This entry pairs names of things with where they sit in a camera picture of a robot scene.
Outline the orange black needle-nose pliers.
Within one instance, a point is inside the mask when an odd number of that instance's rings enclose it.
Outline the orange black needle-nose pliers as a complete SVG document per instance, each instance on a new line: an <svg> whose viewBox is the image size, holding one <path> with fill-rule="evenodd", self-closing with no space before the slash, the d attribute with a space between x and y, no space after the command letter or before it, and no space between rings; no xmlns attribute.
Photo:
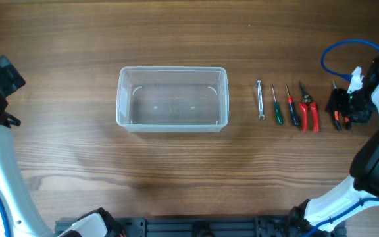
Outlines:
<svg viewBox="0 0 379 237"><path fill-rule="evenodd" d="M332 122L336 127L336 130L342 130L340 117L345 123L345 129L351 130L352 124L349 117L349 96L347 90L338 88L334 81L332 81L332 85L333 88L327 104L327 111L332 117Z"/></svg>

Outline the red handled cutting pliers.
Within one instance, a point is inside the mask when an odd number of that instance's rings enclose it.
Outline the red handled cutting pliers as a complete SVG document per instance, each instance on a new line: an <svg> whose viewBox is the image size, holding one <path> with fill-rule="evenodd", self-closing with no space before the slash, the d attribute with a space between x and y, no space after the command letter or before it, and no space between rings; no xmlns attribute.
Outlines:
<svg viewBox="0 0 379 237"><path fill-rule="evenodd" d="M316 101L311 97L302 82L299 83L299 87L302 95L301 102L299 103L299 108L301 110L302 131L306 132L309 127L309 112L311 112L313 119L313 132L318 132L320 130L320 119Z"/></svg>

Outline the clear plastic container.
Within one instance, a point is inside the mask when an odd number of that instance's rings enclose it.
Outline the clear plastic container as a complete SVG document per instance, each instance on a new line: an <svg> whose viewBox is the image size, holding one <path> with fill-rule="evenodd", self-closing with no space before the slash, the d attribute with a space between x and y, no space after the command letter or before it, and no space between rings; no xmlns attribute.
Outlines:
<svg viewBox="0 0 379 237"><path fill-rule="evenodd" d="M129 132L219 132L229 121L222 67L126 66L118 77L116 122Z"/></svg>

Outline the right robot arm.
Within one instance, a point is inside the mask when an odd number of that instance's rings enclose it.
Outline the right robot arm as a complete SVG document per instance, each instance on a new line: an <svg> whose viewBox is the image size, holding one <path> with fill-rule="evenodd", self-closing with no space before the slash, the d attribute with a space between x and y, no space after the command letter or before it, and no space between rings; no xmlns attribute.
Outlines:
<svg viewBox="0 0 379 237"><path fill-rule="evenodd" d="M333 87L326 111L336 128L366 123L379 116L379 57L365 75L361 68L351 74L348 89ZM348 177L323 196L295 206L282 227L284 236L335 236L348 218L379 206L379 129L354 156Z"/></svg>

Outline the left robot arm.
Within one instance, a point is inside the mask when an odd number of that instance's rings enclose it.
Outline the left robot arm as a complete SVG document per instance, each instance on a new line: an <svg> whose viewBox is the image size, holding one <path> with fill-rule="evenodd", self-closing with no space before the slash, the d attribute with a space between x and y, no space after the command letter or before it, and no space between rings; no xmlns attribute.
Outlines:
<svg viewBox="0 0 379 237"><path fill-rule="evenodd" d="M11 127L21 121L6 111L7 97L24 85L8 58L0 56L0 236L53 236L18 168Z"/></svg>

